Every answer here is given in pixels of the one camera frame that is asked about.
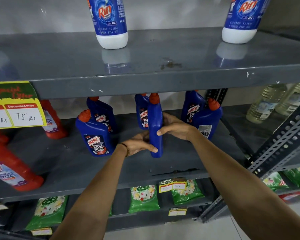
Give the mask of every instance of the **human hand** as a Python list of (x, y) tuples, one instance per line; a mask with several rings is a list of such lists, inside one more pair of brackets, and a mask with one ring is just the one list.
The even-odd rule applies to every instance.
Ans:
[(170, 115), (165, 112), (163, 112), (162, 114), (163, 114), (164, 126), (157, 131), (158, 136), (161, 136), (165, 133), (169, 133), (179, 139), (189, 141), (191, 133), (197, 130), (195, 127), (187, 123), (184, 123), (176, 116)]
[(145, 131), (142, 133), (139, 133), (132, 137), (129, 140), (126, 140), (122, 142), (124, 145), (126, 145), (129, 149), (129, 155), (131, 156), (133, 154), (136, 154), (137, 152), (140, 152), (142, 150), (149, 150), (151, 152), (158, 152), (158, 149), (154, 147), (153, 145), (149, 144), (149, 131)]

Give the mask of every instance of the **bracelet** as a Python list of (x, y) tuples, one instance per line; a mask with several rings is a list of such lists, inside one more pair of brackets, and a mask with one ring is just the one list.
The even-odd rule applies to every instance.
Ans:
[(126, 144), (124, 144), (124, 143), (120, 143), (120, 144), (121, 144), (121, 145), (124, 145), (124, 146), (126, 147), (126, 149), (127, 149), (127, 154), (126, 154), (125, 157), (128, 157), (128, 156), (130, 155), (130, 149), (127, 147)]

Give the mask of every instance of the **yellow liquid bottle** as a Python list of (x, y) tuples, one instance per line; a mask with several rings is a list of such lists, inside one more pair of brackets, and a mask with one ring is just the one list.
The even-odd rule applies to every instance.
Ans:
[(251, 104), (246, 118), (252, 123), (260, 124), (269, 117), (287, 90), (284, 84), (273, 84), (265, 87), (259, 98)]
[(294, 84), (281, 99), (275, 110), (282, 115), (289, 116), (300, 106), (300, 83)]

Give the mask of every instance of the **red nozzle cap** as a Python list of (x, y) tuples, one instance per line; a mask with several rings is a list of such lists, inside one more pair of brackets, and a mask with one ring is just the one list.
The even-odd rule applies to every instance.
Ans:
[(99, 97), (89, 97), (89, 99), (91, 99), (92, 101), (98, 101), (99, 100)]
[(208, 106), (209, 106), (209, 109), (212, 111), (215, 111), (218, 108), (220, 108), (220, 104), (218, 103), (218, 101), (214, 100), (213, 98), (208, 99)]
[(149, 102), (152, 104), (160, 103), (160, 97), (157, 93), (151, 93), (149, 97)]
[(87, 123), (90, 118), (91, 118), (90, 109), (86, 109), (86, 110), (82, 111), (78, 116), (78, 119), (84, 123)]

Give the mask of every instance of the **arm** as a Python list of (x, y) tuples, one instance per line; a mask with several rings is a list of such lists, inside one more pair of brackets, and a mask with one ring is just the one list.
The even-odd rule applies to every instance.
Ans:
[(147, 135), (146, 131), (124, 141), (127, 147), (122, 144), (116, 146), (110, 159), (82, 192), (51, 240), (103, 239), (127, 151), (129, 155), (145, 149), (158, 151), (144, 141)]
[(300, 217), (258, 177), (206, 139), (193, 126), (164, 113), (157, 134), (191, 141), (233, 217), (252, 239), (300, 239)]

